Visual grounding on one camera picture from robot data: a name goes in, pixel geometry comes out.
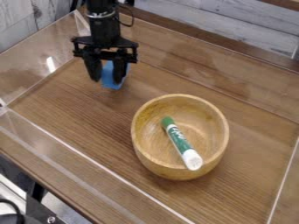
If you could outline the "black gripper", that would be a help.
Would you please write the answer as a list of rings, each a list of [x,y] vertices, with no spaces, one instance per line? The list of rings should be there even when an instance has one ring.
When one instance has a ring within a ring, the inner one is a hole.
[[[113,82],[118,85],[126,76],[126,62],[137,62],[138,44],[120,35],[117,17],[89,20],[88,36],[74,37],[73,56],[84,59],[88,76],[98,82],[101,78],[101,61],[113,60]]]

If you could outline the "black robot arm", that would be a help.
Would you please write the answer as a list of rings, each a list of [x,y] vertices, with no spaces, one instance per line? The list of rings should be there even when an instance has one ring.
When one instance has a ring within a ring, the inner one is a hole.
[[[73,37],[73,56],[82,58],[89,78],[108,88],[118,89],[128,65],[137,62],[138,44],[121,37],[117,0],[86,0],[89,35]]]

